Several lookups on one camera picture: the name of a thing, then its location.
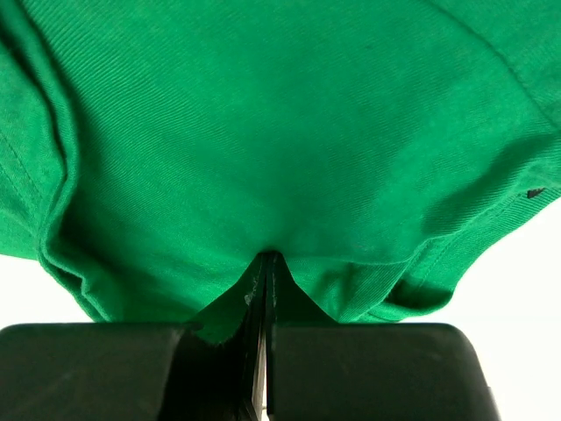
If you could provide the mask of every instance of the green shirt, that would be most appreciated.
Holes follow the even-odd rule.
[[[559,0],[3,0],[0,253],[95,320],[185,320],[267,250],[400,320],[561,196],[560,128]]]

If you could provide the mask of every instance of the white surface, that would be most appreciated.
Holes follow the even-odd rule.
[[[488,250],[448,307],[409,321],[460,328],[478,351],[503,421],[559,421],[561,201]],[[35,261],[0,256],[0,328],[87,322]]]

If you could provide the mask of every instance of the green fabric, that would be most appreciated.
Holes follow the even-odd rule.
[[[266,250],[400,320],[561,196],[560,127],[559,0],[3,0],[0,253],[95,320],[185,320]]]

